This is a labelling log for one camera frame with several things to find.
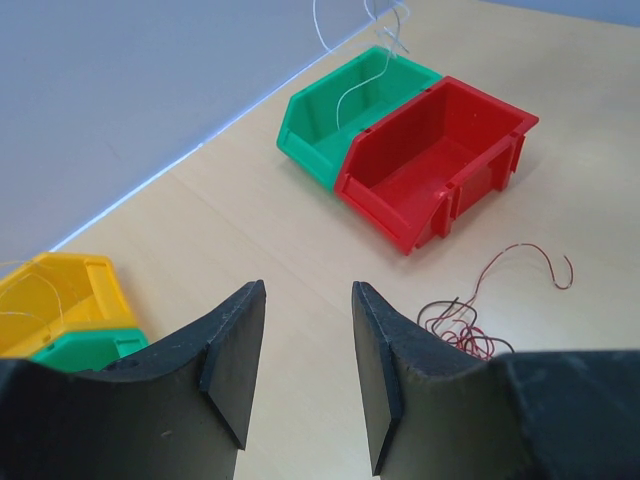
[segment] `storage bin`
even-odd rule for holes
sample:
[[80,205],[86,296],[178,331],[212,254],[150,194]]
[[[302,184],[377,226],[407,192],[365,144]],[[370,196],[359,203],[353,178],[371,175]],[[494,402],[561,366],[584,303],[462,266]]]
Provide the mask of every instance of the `storage bin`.
[[537,122],[446,77],[356,137],[336,193],[409,254],[507,186]]
[[43,253],[0,281],[0,357],[31,356],[69,332],[137,327],[106,257]]
[[63,372],[102,370],[149,345],[137,328],[73,332],[62,335],[31,360]]
[[291,97],[278,148],[328,189],[333,189],[356,135],[442,78],[401,56],[389,58],[382,76],[344,97],[338,129],[340,97],[384,71],[388,55],[387,50],[373,47]]

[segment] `red wire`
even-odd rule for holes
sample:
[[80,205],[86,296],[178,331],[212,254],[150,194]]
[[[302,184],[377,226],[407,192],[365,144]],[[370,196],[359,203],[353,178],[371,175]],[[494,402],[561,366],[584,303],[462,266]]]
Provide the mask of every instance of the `red wire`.
[[[474,325],[475,319],[473,320],[473,322],[469,322],[468,320],[465,320],[463,317],[467,312],[469,312],[470,309],[472,309],[473,303],[478,298],[480,285],[486,278],[486,275],[489,269],[505,253],[518,247],[534,248],[544,257],[549,267],[551,281],[553,282],[553,285],[557,289],[568,290],[569,288],[571,288],[571,286],[573,285],[573,276],[574,276],[573,264],[571,263],[571,260],[569,260],[569,258],[566,255],[564,255],[564,259],[567,262],[567,265],[569,266],[569,283],[567,285],[560,285],[556,279],[556,274],[553,269],[553,264],[551,263],[551,259],[549,258],[549,255],[547,255],[542,248],[540,248],[538,245],[535,245],[533,243],[515,243],[513,245],[509,245],[503,251],[498,253],[487,264],[487,266],[484,267],[484,269],[480,273],[480,276],[478,277],[478,281],[475,284],[473,294],[471,295],[471,298],[469,300],[467,300],[466,302],[460,302],[456,298],[456,300],[454,300],[451,303],[451,306],[449,306],[449,308],[447,308],[442,314],[440,314],[437,317],[429,318],[424,323],[424,329],[430,332],[431,334],[433,334],[434,336],[440,338],[441,340],[447,342],[449,345],[452,345],[468,353],[469,355],[473,355],[474,357],[480,358],[482,360],[490,360],[495,355],[496,343],[506,344],[507,346],[509,346],[509,348],[513,349],[511,345],[505,340],[497,337],[487,336],[482,329]],[[452,307],[455,305],[459,305],[459,307],[457,309],[453,309],[452,312],[447,313],[449,312],[449,310],[452,310]],[[438,332],[438,329],[442,326],[442,324],[446,320],[449,320],[451,322],[451,326],[442,333]],[[462,328],[459,330],[459,332],[456,332],[455,330],[456,327],[459,327],[460,325],[462,325]]]

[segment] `red plastic bin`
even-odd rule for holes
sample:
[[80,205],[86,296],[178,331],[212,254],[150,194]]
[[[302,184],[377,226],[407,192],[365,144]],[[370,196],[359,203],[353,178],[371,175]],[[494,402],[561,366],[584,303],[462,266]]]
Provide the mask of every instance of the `red plastic bin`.
[[536,123],[445,77],[354,139],[336,194],[408,255],[507,186]]

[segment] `green storage bin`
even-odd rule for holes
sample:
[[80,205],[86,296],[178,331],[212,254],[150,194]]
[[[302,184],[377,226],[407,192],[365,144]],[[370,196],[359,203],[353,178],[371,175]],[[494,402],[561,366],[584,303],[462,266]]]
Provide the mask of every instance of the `green storage bin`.
[[102,370],[149,345],[137,328],[67,333],[31,357],[63,372]]
[[406,58],[389,59],[381,77],[350,92],[351,87],[384,70],[388,51],[372,47],[349,63],[296,93],[278,135],[278,148],[333,190],[351,142],[360,132],[438,82],[442,75]]

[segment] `table surface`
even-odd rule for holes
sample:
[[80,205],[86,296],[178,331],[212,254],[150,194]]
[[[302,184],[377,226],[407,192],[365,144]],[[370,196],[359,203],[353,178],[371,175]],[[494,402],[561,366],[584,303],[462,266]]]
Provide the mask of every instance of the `table surface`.
[[[471,293],[518,350],[638,347],[640,30],[475,0],[410,3],[410,58],[537,114],[518,172],[446,239],[405,257],[275,146],[289,97],[349,59],[328,56],[74,239],[105,254],[152,340],[262,278],[267,318],[247,451],[236,478],[370,478],[351,322],[365,280],[415,318]],[[375,40],[371,30],[355,43]]]

